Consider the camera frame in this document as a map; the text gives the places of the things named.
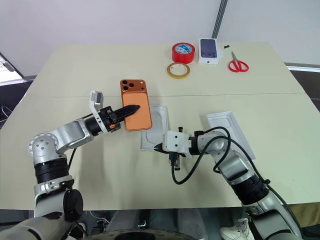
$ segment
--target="metal pole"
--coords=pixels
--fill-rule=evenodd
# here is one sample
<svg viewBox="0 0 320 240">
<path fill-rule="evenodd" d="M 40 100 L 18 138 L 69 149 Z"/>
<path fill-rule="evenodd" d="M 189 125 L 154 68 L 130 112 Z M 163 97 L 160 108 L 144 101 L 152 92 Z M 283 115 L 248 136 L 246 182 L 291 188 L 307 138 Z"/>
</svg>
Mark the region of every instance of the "metal pole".
<svg viewBox="0 0 320 240">
<path fill-rule="evenodd" d="M 227 2 L 228 0 L 221 0 L 219 12 L 218 12 L 218 15 L 216 16 L 215 25 L 214 25 L 214 29 L 211 37 L 212 39 L 216 39 L 218 37 L 221 22 L 222 22 L 222 19 L 224 18 Z"/>
</svg>

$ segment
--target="red scissors handle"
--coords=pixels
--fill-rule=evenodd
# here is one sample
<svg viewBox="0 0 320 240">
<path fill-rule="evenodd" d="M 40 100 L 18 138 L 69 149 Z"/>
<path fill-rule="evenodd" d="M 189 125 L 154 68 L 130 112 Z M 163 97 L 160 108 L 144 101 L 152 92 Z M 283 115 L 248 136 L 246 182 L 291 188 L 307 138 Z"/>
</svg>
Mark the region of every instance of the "red scissors handle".
<svg viewBox="0 0 320 240">
<path fill-rule="evenodd" d="M 247 72 L 249 70 L 249 66 L 248 64 L 246 64 L 244 61 L 239 61 L 239 60 L 232 60 L 229 63 L 229 69 L 230 71 L 234 72 L 234 73 L 238 73 L 238 72 Z"/>
</svg>

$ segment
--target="scissors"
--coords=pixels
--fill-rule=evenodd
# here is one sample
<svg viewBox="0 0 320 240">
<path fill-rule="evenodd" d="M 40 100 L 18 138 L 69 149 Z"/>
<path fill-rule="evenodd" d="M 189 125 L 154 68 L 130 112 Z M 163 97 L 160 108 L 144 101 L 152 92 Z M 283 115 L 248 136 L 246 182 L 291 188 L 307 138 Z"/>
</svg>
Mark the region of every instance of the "scissors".
<svg viewBox="0 0 320 240">
<path fill-rule="evenodd" d="M 231 52 L 233 60 L 229 63 L 229 69 L 230 71 L 234 72 L 234 73 L 238 73 L 238 72 L 247 72 L 249 70 L 249 66 L 248 64 L 246 64 L 244 61 L 239 61 L 236 58 L 236 55 L 234 54 L 234 52 Z"/>
</svg>

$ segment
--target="red tape roll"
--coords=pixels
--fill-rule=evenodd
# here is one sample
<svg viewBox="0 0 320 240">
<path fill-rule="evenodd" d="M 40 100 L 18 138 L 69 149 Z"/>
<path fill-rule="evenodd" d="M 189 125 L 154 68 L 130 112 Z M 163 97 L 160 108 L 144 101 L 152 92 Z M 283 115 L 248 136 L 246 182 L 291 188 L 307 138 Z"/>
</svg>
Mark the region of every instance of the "red tape roll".
<svg viewBox="0 0 320 240">
<path fill-rule="evenodd" d="M 195 47 L 187 42 L 179 42 L 172 47 L 172 60 L 175 63 L 189 64 L 195 56 Z"/>
</svg>

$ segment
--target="orange phone case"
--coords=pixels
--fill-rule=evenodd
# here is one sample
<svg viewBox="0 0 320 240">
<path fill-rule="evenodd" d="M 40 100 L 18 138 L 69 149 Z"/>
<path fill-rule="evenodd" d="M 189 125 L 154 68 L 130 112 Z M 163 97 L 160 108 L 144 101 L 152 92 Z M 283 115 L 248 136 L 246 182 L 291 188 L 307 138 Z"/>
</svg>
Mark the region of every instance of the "orange phone case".
<svg viewBox="0 0 320 240">
<path fill-rule="evenodd" d="M 147 86 L 144 80 L 123 79 L 120 81 L 122 105 L 140 105 L 131 116 L 124 119 L 127 131 L 146 130 L 152 127 Z"/>
</svg>

